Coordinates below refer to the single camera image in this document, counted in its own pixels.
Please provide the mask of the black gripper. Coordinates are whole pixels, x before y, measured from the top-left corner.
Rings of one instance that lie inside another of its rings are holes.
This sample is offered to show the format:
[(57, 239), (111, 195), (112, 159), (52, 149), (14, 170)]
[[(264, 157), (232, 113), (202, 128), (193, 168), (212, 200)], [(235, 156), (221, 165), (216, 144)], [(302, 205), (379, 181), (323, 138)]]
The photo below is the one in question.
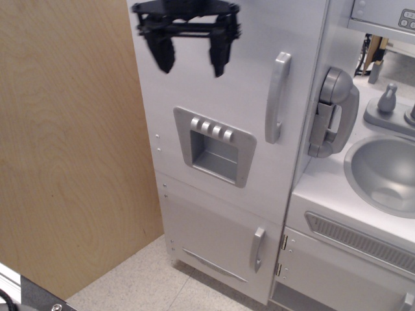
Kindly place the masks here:
[(211, 64), (220, 77), (230, 60), (233, 38), (241, 35), (239, 5), (226, 1), (147, 1), (133, 4), (132, 12), (138, 17), (139, 34), (145, 35), (153, 58), (166, 74), (175, 61), (171, 37), (209, 37)]

